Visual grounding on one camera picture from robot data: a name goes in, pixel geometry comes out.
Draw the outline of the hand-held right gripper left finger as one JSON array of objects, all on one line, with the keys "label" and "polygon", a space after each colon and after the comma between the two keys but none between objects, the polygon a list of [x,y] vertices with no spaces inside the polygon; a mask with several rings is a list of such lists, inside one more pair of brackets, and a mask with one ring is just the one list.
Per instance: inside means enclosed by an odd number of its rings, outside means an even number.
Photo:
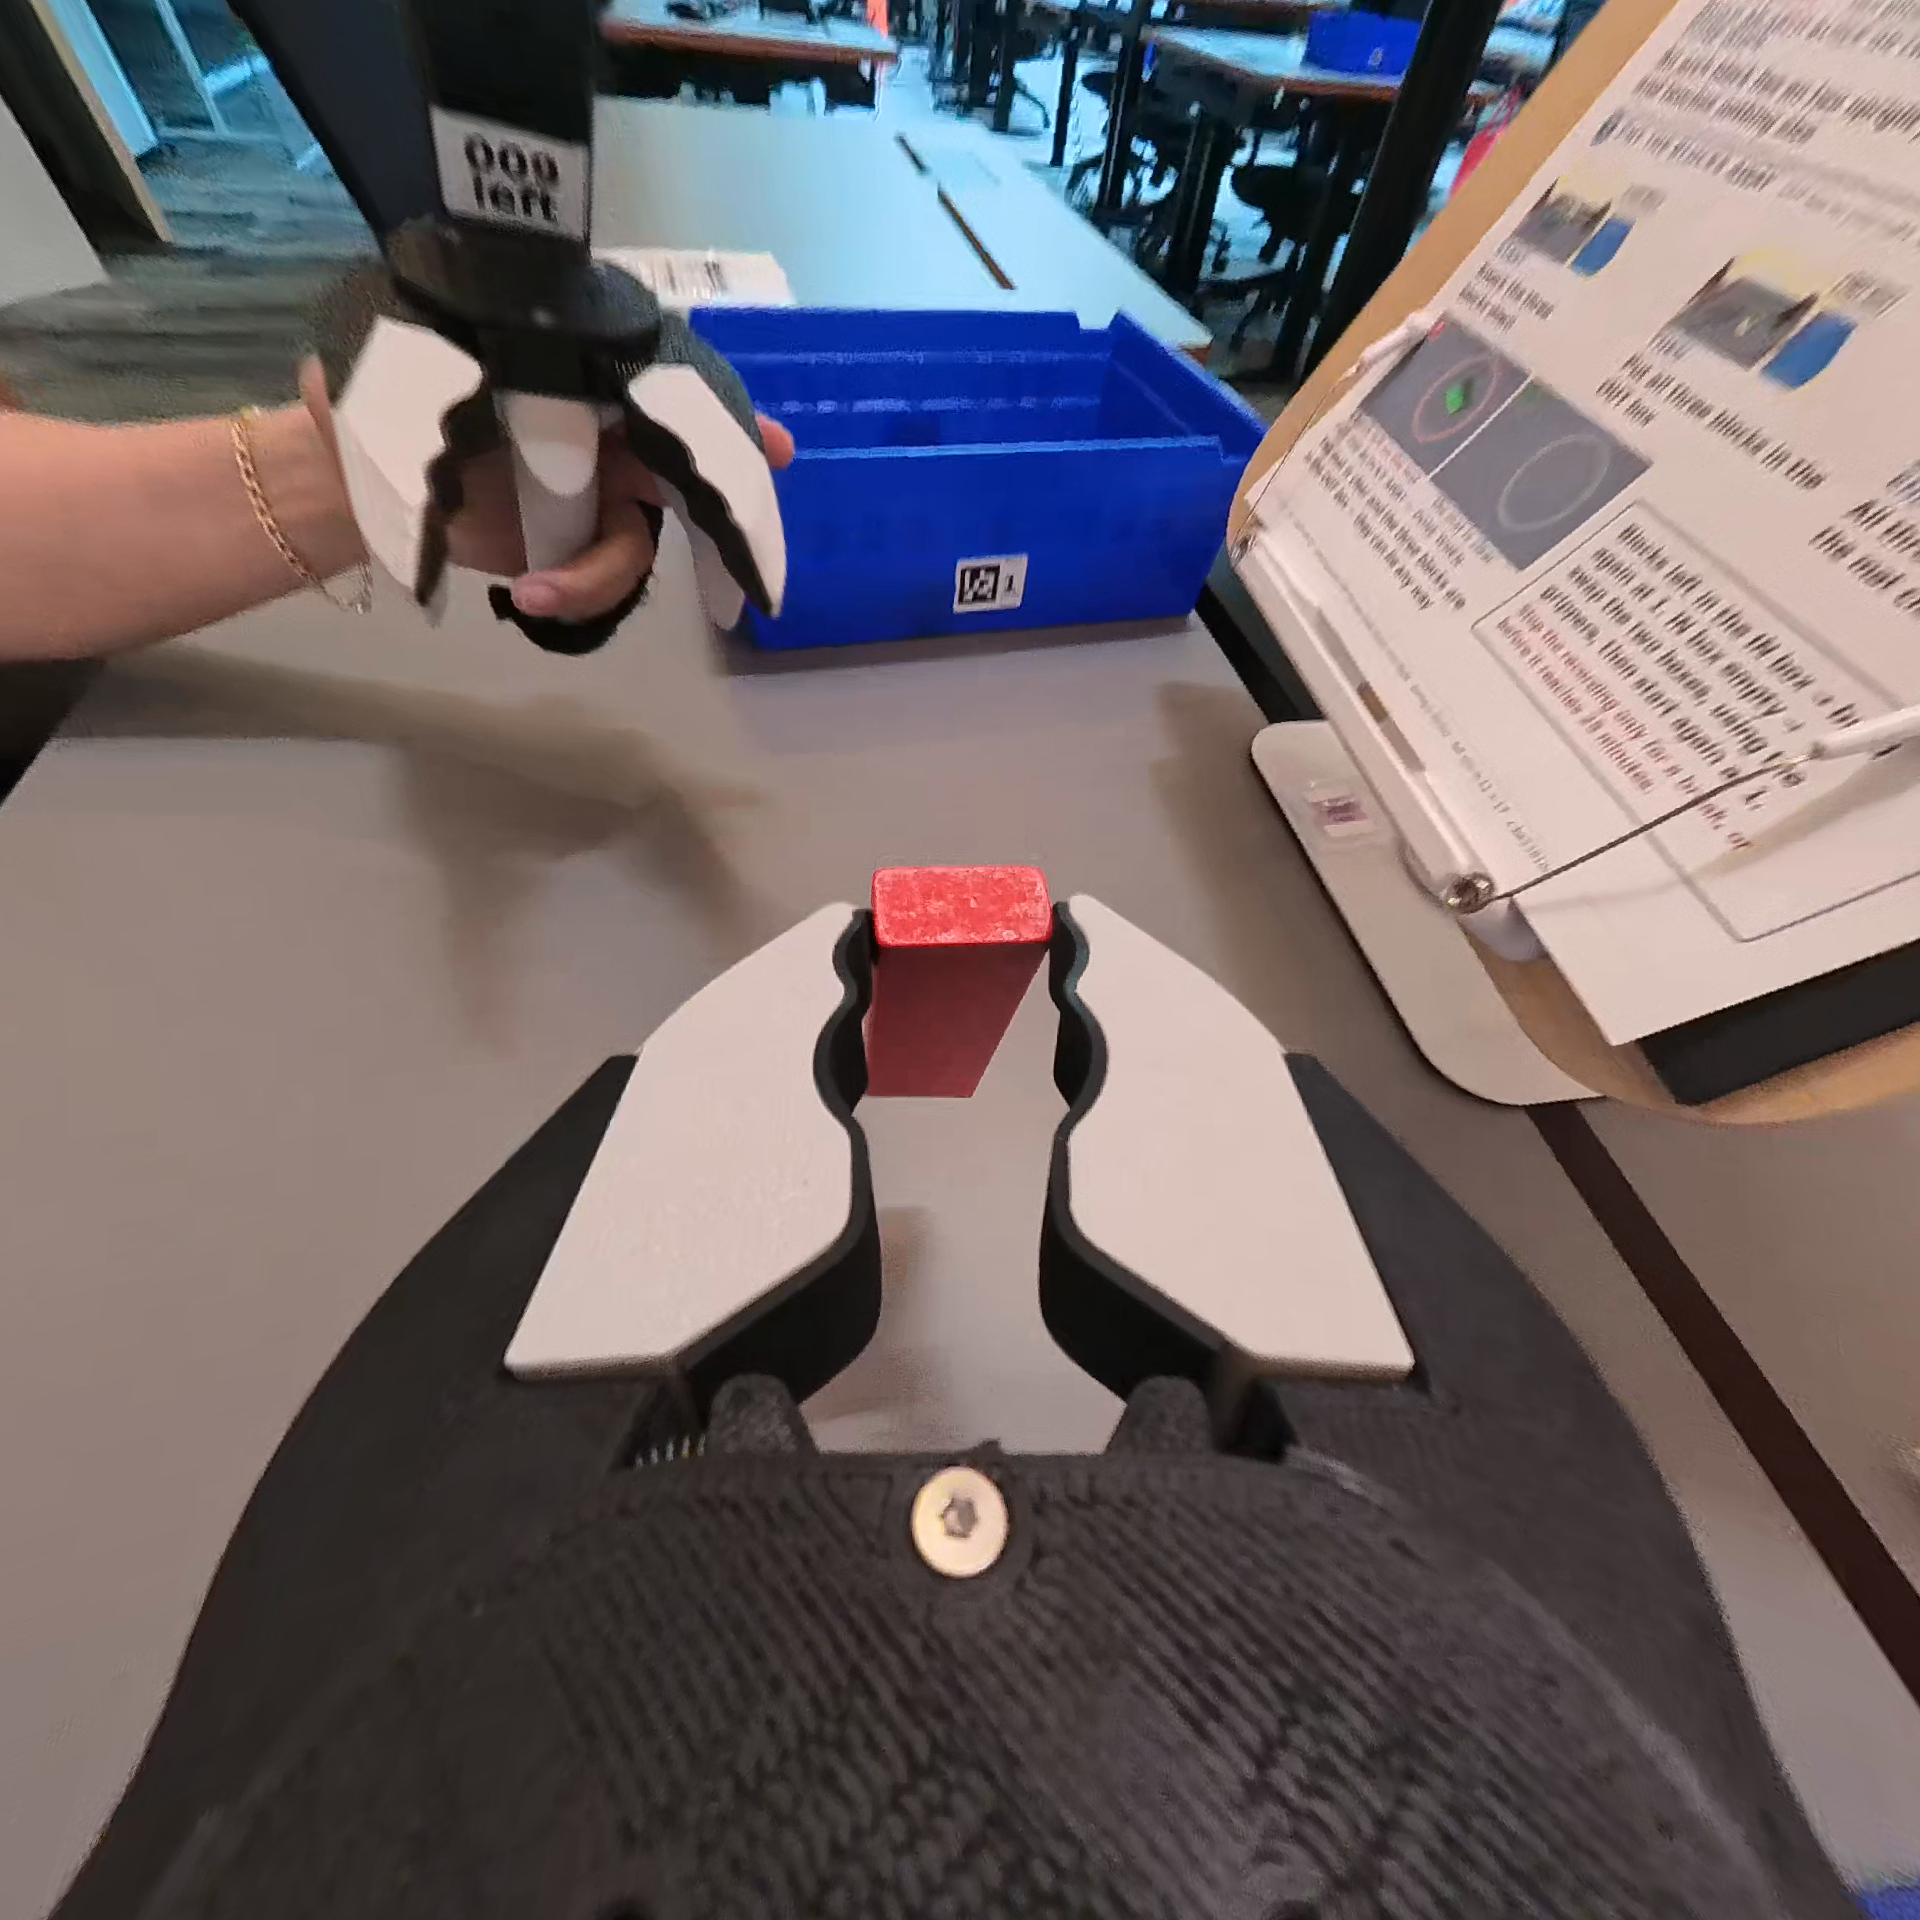
[{"label": "hand-held right gripper left finger", "polygon": [[799,1401],[883,1307],[879,1208],[855,1116],[873,923],[829,901],[638,1046],[512,1332],[516,1380],[676,1380],[700,1409],[737,1378]]}]

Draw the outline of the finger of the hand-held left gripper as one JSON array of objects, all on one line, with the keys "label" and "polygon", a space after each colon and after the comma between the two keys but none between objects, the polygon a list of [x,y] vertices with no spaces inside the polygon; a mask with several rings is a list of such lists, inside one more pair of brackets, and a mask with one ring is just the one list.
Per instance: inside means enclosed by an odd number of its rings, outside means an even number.
[{"label": "finger of the hand-held left gripper", "polygon": [[624,421],[642,465],[687,530],[709,622],[776,616],[788,541],[770,454],[747,386],[729,363],[650,363],[626,386]]},{"label": "finger of the hand-held left gripper", "polygon": [[378,315],[331,418],[369,562],[438,624],[458,567],[505,562],[505,434],[481,361],[424,323]]}]

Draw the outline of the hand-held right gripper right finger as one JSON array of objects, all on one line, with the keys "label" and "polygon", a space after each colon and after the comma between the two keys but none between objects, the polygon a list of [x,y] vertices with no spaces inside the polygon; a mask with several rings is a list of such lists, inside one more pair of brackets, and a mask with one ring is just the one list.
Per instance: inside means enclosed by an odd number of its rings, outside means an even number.
[{"label": "hand-held right gripper right finger", "polygon": [[1065,1116],[1042,1319],[1118,1400],[1148,1380],[1249,1420],[1290,1380],[1398,1388],[1412,1336],[1286,1046],[1210,972],[1093,893],[1055,909]]}]

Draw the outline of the blue plastic bin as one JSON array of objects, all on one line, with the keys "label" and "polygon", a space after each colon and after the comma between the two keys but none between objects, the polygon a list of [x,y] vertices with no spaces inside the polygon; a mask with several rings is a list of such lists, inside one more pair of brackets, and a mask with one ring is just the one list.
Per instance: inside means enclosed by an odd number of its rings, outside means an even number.
[{"label": "blue plastic bin", "polygon": [[1304,65],[1321,76],[1401,83],[1424,22],[1398,12],[1323,7],[1309,19]]},{"label": "blue plastic bin", "polygon": [[762,652],[1187,620],[1267,421],[1126,313],[700,305],[797,443]]}]

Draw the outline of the red wooden plank block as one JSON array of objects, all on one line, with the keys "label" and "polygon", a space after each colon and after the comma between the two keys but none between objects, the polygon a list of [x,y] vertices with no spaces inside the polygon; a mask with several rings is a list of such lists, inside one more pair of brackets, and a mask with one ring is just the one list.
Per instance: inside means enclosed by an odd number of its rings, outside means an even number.
[{"label": "red wooden plank block", "polygon": [[869,1093],[973,1096],[1050,946],[1042,870],[880,868],[870,907]]}]

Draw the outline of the person's left forearm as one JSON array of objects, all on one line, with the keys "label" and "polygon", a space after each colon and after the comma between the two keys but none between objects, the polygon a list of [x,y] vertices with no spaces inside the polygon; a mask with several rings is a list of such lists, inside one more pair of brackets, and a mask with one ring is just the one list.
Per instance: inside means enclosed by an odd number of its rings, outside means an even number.
[{"label": "person's left forearm", "polygon": [[105,660],[326,582],[280,531],[253,425],[3,412],[3,660]]}]

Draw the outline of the person's left hand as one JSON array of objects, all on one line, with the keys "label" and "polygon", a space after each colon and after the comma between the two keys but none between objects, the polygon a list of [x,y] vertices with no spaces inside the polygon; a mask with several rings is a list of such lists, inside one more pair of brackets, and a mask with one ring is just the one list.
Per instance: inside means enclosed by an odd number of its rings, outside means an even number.
[{"label": "person's left hand", "polygon": [[[322,582],[370,564],[344,481],[321,361],[301,366],[301,399],[253,423],[263,494],[297,558]],[[650,516],[665,506],[656,474],[630,443],[601,437],[590,539],[565,562],[529,560],[519,518],[511,443],[469,451],[458,468],[458,506],[444,518],[446,558],[505,580],[519,612],[580,622],[613,612],[653,574],[660,537]]]}]

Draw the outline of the printed paper sheet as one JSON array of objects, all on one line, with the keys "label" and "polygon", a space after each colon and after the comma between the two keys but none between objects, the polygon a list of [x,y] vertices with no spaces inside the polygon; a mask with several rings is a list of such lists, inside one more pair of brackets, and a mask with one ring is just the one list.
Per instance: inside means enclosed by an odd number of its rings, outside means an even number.
[{"label": "printed paper sheet", "polygon": [[791,278],[772,251],[717,247],[597,247],[594,259],[633,278],[662,310],[778,310],[799,303]]}]

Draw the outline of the wooden-edged desk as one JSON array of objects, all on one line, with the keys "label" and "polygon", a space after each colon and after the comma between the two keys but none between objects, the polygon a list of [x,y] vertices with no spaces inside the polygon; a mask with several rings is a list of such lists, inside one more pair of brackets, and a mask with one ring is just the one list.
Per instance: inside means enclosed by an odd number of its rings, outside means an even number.
[{"label": "wooden-edged desk", "polygon": [[1289,261],[1324,283],[1338,207],[1380,142],[1403,80],[1323,68],[1309,59],[1306,34],[1258,34],[1213,26],[1154,26],[1154,80],[1169,103],[1187,110],[1187,143],[1173,186],[1170,233],[1160,281],[1194,303],[1205,276],[1216,204],[1242,137],[1278,103],[1303,108],[1293,196],[1306,228]]},{"label": "wooden-edged desk", "polygon": [[601,4],[597,90],[613,98],[769,110],[800,87],[819,112],[870,112],[901,41],[829,4]]}]

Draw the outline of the black office chair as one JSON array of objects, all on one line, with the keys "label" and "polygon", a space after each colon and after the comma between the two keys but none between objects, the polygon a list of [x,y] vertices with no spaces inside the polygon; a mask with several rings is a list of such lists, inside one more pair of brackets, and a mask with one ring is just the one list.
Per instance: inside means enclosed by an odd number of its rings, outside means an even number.
[{"label": "black office chair", "polygon": [[1358,212],[1360,187],[1330,163],[1299,160],[1241,162],[1231,170],[1228,187],[1233,197],[1258,217],[1261,245],[1238,255],[1233,232],[1213,241],[1205,255],[1194,312],[1200,317],[1216,308],[1228,312],[1218,353],[1231,372],[1238,372],[1257,327],[1265,322],[1284,323],[1294,298],[1306,291],[1309,253],[1316,235],[1324,235],[1330,250],[1346,238]]}]

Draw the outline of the black metal pole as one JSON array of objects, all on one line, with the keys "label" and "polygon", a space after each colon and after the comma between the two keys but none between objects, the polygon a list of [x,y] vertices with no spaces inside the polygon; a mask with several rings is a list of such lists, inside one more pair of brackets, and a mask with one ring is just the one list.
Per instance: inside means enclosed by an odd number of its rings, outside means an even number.
[{"label": "black metal pole", "polygon": [[1503,2],[1428,4],[1372,154],[1349,241],[1316,310],[1300,376],[1311,376],[1324,363],[1412,244],[1428,207],[1434,172],[1468,108],[1471,87],[1503,7]]}]

